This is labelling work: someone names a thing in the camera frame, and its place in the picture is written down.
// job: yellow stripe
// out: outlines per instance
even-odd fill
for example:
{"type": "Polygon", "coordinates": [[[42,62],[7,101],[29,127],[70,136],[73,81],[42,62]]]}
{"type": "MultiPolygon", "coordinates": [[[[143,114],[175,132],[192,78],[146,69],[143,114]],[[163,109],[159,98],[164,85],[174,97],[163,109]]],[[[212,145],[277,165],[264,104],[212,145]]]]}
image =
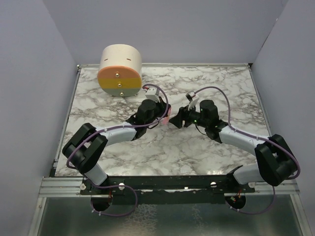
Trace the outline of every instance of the yellow stripe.
{"type": "Polygon", "coordinates": [[[102,89],[133,89],[141,87],[141,78],[97,78],[102,89]]]}

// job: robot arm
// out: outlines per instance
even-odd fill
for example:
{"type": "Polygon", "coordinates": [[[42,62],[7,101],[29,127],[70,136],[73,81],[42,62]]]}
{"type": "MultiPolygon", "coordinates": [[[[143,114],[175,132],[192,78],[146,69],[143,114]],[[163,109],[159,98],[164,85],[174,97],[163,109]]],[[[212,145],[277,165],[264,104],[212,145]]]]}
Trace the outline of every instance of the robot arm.
{"type": "Polygon", "coordinates": [[[147,131],[147,125],[164,114],[166,103],[158,96],[156,88],[149,88],[146,97],[147,99],[141,103],[137,112],[122,125],[104,128],[93,127],[90,123],[85,123],[63,147],[63,154],[66,158],[69,158],[86,138],[97,131],[104,130],[94,135],[89,140],[89,145],[81,146],[70,160],[72,165],[94,184],[100,185],[107,179],[107,174],[97,163],[104,148],[112,144],[133,141],[142,137],[147,131]]]}
{"type": "Polygon", "coordinates": [[[191,124],[204,127],[210,139],[233,145],[256,156],[256,164],[240,166],[230,173],[239,184],[265,181],[272,186],[278,186],[297,170],[297,166],[287,154],[257,138],[270,140],[292,154],[282,136],[275,134],[272,137],[264,137],[252,134],[255,138],[248,137],[241,130],[236,132],[227,122],[219,119],[218,108],[212,100],[201,101],[200,112],[197,112],[195,106],[199,97],[193,91],[186,97],[190,101],[189,105],[181,107],[178,114],[170,119],[170,123],[178,128],[191,124]]]}

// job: metal frame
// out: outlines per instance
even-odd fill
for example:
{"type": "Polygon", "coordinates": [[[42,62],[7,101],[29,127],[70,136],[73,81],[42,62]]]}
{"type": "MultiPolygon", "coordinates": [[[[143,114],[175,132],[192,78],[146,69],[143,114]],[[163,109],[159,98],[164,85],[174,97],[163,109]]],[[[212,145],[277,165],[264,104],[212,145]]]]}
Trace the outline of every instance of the metal frame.
{"type": "MultiPolygon", "coordinates": [[[[77,87],[78,80],[80,77],[81,68],[97,67],[97,66],[98,66],[98,64],[87,64],[87,65],[78,65],[77,66],[78,67],[77,77],[76,77],[75,85],[74,85],[74,88],[72,91],[71,101],[69,103],[69,107],[67,110],[67,116],[66,116],[66,119],[64,121],[62,135],[61,135],[61,139],[60,139],[59,145],[58,145],[58,150],[56,152],[55,163],[53,165],[54,168],[57,166],[56,163],[58,161],[59,154],[61,152],[61,148],[62,148],[62,142],[61,141],[64,138],[66,125],[68,122],[68,116],[70,114],[72,103],[74,100],[74,95],[75,95],[76,87],[77,87]]],[[[255,81],[253,79],[251,68],[249,67],[249,65],[247,63],[240,63],[240,64],[228,64],[228,63],[227,64],[143,63],[142,66],[143,67],[154,67],[154,66],[156,66],[156,67],[161,67],[161,66],[173,66],[173,67],[177,67],[177,66],[186,66],[186,67],[244,66],[244,67],[247,67],[249,69],[251,79],[252,79],[252,82],[254,84],[254,88],[255,88],[255,91],[256,91],[256,94],[257,94],[257,97],[258,97],[258,100],[259,100],[259,103],[260,103],[260,106],[261,106],[261,109],[262,109],[262,112],[263,112],[263,115],[264,115],[264,118],[266,121],[266,124],[267,124],[268,132],[269,132],[269,134],[271,134],[267,113],[264,109],[259,91],[258,91],[256,84],[255,84],[255,81]]],[[[41,223],[41,219],[42,219],[42,216],[44,213],[47,198],[91,197],[90,195],[80,195],[80,185],[82,183],[82,180],[83,180],[83,177],[45,177],[45,178],[43,178],[42,184],[40,187],[40,191],[39,191],[39,195],[38,195],[38,199],[37,199],[37,203],[36,203],[36,208],[35,208],[33,220],[32,220],[30,231],[29,231],[29,236],[38,235],[38,232],[40,229],[40,223],[41,223]]],[[[271,186],[266,184],[266,183],[256,183],[255,190],[256,190],[256,192],[254,192],[254,193],[246,193],[246,194],[242,194],[242,195],[271,195],[271,194],[273,194],[271,186]]],[[[276,187],[276,194],[289,194],[291,196],[292,204],[293,204],[295,213],[297,215],[297,219],[298,219],[299,225],[301,227],[302,234],[304,236],[311,236],[312,232],[311,232],[310,226],[307,222],[307,218],[306,218],[306,215],[304,213],[304,209],[303,209],[300,197],[299,197],[299,193],[300,193],[299,188],[297,186],[296,181],[294,181],[294,180],[286,180],[282,184],[280,184],[278,187],[276,187]]],[[[224,195],[225,196],[233,196],[233,195],[235,195],[235,193],[225,193],[224,195]]],[[[93,197],[94,198],[97,198],[97,197],[106,198],[106,197],[108,197],[108,195],[93,195],[93,197]]]]}
{"type": "MultiPolygon", "coordinates": [[[[40,198],[73,198],[73,197],[91,197],[91,195],[80,195],[80,185],[83,177],[47,177],[43,178],[39,190],[40,198]]],[[[254,193],[245,193],[242,195],[272,195],[272,187],[267,183],[256,183],[254,193]]],[[[277,194],[296,195],[300,191],[297,183],[292,180],[286,180],[276,187],[277,194]]],[[[234,196],[235,193],[225,193],[225,196],[234,196]]],[[[94,198],[106,198],[108,195],[93,195],[94,198]]]]}
{"type": "MultiPolygon", "coordinates": [[[[186,67],[196,67],[196,66],[208,66],[208,67],[248,67],[247,63],[142,63],[142,67],[162,67],[162,66],[186,66],[186,67]]],[[[94,68],[99,67],[99,64],[83,64],[78,65],[78,68],[94,68]]]]}
{"type": "Polygon", "coordinates": [[[46,198],[39,197],[37,199],[36,208],[33,216],[33,220],[31,222],[31,228],[29,231],[29,236],[38,235],[41,219],[44,213],[45,205],[46,205],[46,198]]]}
{"type": "Polygon", "coordinates": [[[61,132],[61,137],[59,139],[59,144],[58,144],[57,152],[56,152],[56,155],[55,155],[55,160],[54,160],[55,162],[58,161],[59,155],[60,155],[60,152],[61,152],[61,149],[62,149],[62,145],[63,145],[62,141],[63,141],[64,135],[65,135],[65,130],[66,130],[66,127],[67,127],[67,124],[68,124],[69,115],[70,115],[72,104],[73,104],[73,101],[74,101],[75,91],[77,90],[77,86],[78,86],[78,82],[79,82],[79,78],[80,78],[80,73],[81,73],[80,65],[77,65],[77,67],[78,67],[77,77],[76,77],[75,82],[74,82],[74,87],[73,87],[73,90],[72,90],[72,93],[71,93],[71,100],[69,102],[69,106],[68,106],[68,109],[67,109],[66,117],[65,117],[65,120],[64,120],[64,123],[63,123],[63,129],[62,129],[62,132],[61,132]]]}

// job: cable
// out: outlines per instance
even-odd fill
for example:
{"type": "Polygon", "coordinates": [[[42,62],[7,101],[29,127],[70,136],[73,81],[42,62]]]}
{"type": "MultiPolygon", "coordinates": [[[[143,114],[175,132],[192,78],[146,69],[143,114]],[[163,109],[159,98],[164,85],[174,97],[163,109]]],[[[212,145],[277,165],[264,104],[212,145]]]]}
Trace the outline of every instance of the cable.
{"type": "MultiPolygon", "coordinates": [[[[201,92],[201,91],[203,91],[203,90],[205,90],[205,89],[217,89],[217,90],[219,90],[219,91],[223,94],[223,96],[225,97],[225,100],[226,100],[226,103],[227,103],[227,108],[228,108],[227,124],[228,124],[228,126],[229,126],[232,130],[234,130],[234,131],[237,132],[237,133],[240,133],[240,134],[243,134],[243,135],[245,135],[245,136],[248,136],[248,137],[250,137],[250,138],[255,138],[255,139],[259,139],[259,140],[268,142],[268,143],[274,145],[275,147],[279,148],[281,151],[283,151],[285,154],[287,154],[287,155],[292,159],[292,161],[294,162],[294,164],[295,164],[296,167],[297,167],[297,172],[296,172],[296,174],[295,174],[294,176],[292,176],[292,177],[287,178],[287,179],[295,179],[295,178],[297,178],[297,177],[300,175],[300,173],[301,173],[301,168],[300,168],[299,162],[296,160],[296,158],[295,158],[290,152],[288,152],[287,150],[285,150],[282,146],[276,144],[275,142],[272,142],[272,141],[269,140],[269,139],[265,139],[265,138],[258,137],[258,136],[252,135],[252,134],[248,134],[248,133],[246,133],[246,132],[244,132],[244,131],[241,131],[241,130],[237,130],[236,128],[234,128],[234,127],[231,125],[231,106],[230,106],[230,102],[229,102],[229,100],[228,100],[226,94],[223,92],[222,89],[220,89],[220,88],[218,88],[218,87],[216,87],[216,86],[207,86],[207,87],[204,87],[204,88],[201,88],[201,89],[197,90],[197,91],[195,92],[195,94],[197,94],[197,93],[199,93],[199,92],[201,92]]],[[[272,205],[274,204],[275,199],[276,199],[276,191],[275,191],[274,186],[272,186],[272,189],[273,189],[272,202],[270,203],[270,205],[269,205],[266,209],[264,209],[264,210],[262,210],[262,211],[259,211],[259,212],[244,212],[244,211],[241,211],[241,210],[239,210],[239,209],[235,209],[235,208],[233,208],[233,207],[231,207],[231,208],[232,208],[232,210],[234,210],[234,211],[237,211],[237,212],[240,212],[240,213],[243,213],[243,214],[247,214],[247,215],[257,215],[257,214],[265,213],[266,211],[268,211],[268,210],[272,207],[272,205]]]]}
{"type": "Polygon", "coordinates": [[[283,151],[285,154],[287,154],[287,155],[292,159],[292,161],[294,162],[294,164],[295,164],[296,167],[297,167],[297,172],[296,172],[296,174],[295,174],[294,176],[292,176],[292,177],[287,178],[287,179],[295,179],[295,178],[297,178],[297,177],[300,175],[300,173],[301,173],[301,168],[300,168],[299,162],[296,160],[296,158],[295,158],[290,152],[288,152],[287,150],[285,150],[282,146],[276,144],[275,142],[273,142],[273,141],[271,141],[271,140],[269,140],[269,139],[265,139],[265,138],[262,138],[262,137],[259,137],[259,136],[255,136],[255,135],[252,135],[252,134],[248,134],[248,133],[246,133],[246,132],[244,132],[244,131],[238,130],[238,129],[234,128],[234,127],[231,125],[231,106],[230,106],[230,102],[228,101],[228,98],[227,98],[226,94],[223,92],[222,89],[220,89],[220,88],[218,88],[218,87],[215,87],[215,86],[207,86],[207,87],[204,87],[204,88],[201,88],[201,89],[197,90],[195,93],[197,94],[197,93],[199,93],[199,92],[201,92],[201,91],[203,91],[203,90],[205,90],[205,89],[217,89],[217,90],[219,90],[219,91],[223,94],[223,96],[224,96],[225,99],[226,99],[227,107],[228,107],[227,124],[228,124],[228,126],[229,126],[233,131],[235,131],[235,132],[237,132],[237,133],[240,133],[240,134],[243,134],[243,135],[245,135],[245,136],[247,136],[247,137],[250,137],[250,138],[259,139],[259,140],[268,142],[268,143],[272,144],[273,146],[279,148],[281,151],[283,151]]]}
{"type": "MultiPolygon", "coordinates": [[[[159,122],[166,116],[166,114],[167,114],[167,112],[168,112],[168,107],[169,107],[168,98],[167,98],[167,96],[166,96],[166,93],[165,93],[159,86],[157,86],[157,85],[145,84],[142,88],[144,88],[145,86],[153,86],[153,87],[156,87],[156,88],[157,88],[158,90],[160,90],[161,93],[164,95],[164,97],[165,97],[165,103],[166,103],[166,109],[165,109],[163,115],[162,115],[160,118],[158,118],[157,120],[155,120],[155,121],[153,121],[152,123],[150,123],[150,124],[125,125],[125,126],[123,126],[123,125],[117,125],[117,126],[113,126],[113,127],[107,128],[107,131],[113,130],[113,129],[119,129],[119,128],[142,128],[142,127],[149,127],[149,126],[151,126],[151,125],[153,125],[153,124],[159,123],[159,122]]],[[[70,168],[70,169],[76,170],[75,167],[70,166],[70,161],[71,161],[71,159],[73,158],[73,156],[75,155],[75,153],[76,153],[87,141],[89,141],[89,140],[90,140],[91,138],[93,138],[95,135],[97,135],[97,134],[99,134],[99,133],[102,133],[102,132],[104,132],[104,131],[105,131],[105,129],[101,129],[101,130],[99,130],[99,131],[96,131],[96,132],[94,132],[93,134],[91,134],[89,137],[87,137],[85,140],[83,140],[83,142],[80,143],[80,145],[71,153],[71,155],[70,155],[69,158],[67,159],[67,162],[66,162],[67,167],[70,168]]]]}
{"type": "Polygon", "coordinates": [[[198,126],[197,126],[196,124],[195,124],[195,126],[196,126],[196,129],[199,131],[200,134],[206,135],[206,134],[202,133],[202,132],[199,130],[199,128],[198,128],[198,126]]]}
{"type": "Polygon", "coordinates": [[[122,217],[122,216],[130,215],[131,213],[133,213],[133,212],[136,210],[136,208],[137,208],[137,206],[138,206],[138,196],[137,196],[136,191],[135,191],[132,187],[130,187],[130,186],[128,186],[128,185],[98,186],[98,185],[94,184],[92,181],[91,181],[91,185],[93,185],[95,188],[99,188],[99,189],[126,187],[126,188],[130,189],[130,190],[134,193],[134,196],[135,196],[135,203],[134,203],[133,208],[132,208],[130,211],[126,212],[126,213],[122,213],[122,214],[110,214],[110,213],[105,213],[105,212],[103,212],[103,211],[97,211],[97,210],[94,209],[94,206],[93,206],[93,203],[92,203],[92,200],[91,200],[91,201],[90,201],[90,204],[91,204],[91,207],[92,207],[92,209],[93,209],[93,210],[92,210],[92,213],[93,213],[93,212],[96,212],[96,213],[98,213],[99,215],[107,215],[107,216],[113,216],[113,217],[122,217]]]}

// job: pink object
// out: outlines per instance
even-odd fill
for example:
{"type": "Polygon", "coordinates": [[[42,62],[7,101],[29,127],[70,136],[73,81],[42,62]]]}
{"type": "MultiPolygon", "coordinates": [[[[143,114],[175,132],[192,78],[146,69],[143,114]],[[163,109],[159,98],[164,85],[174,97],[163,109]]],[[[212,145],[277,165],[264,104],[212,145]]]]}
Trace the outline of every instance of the pink object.
{"type": "Polygon", "coordinates": [[[171,114],[171,108],[168,109],[167,117],[165,117],[165,118],[162,120],[162,124],[167,124],[167,123],[168,123],[170,114],[171,114]]]}

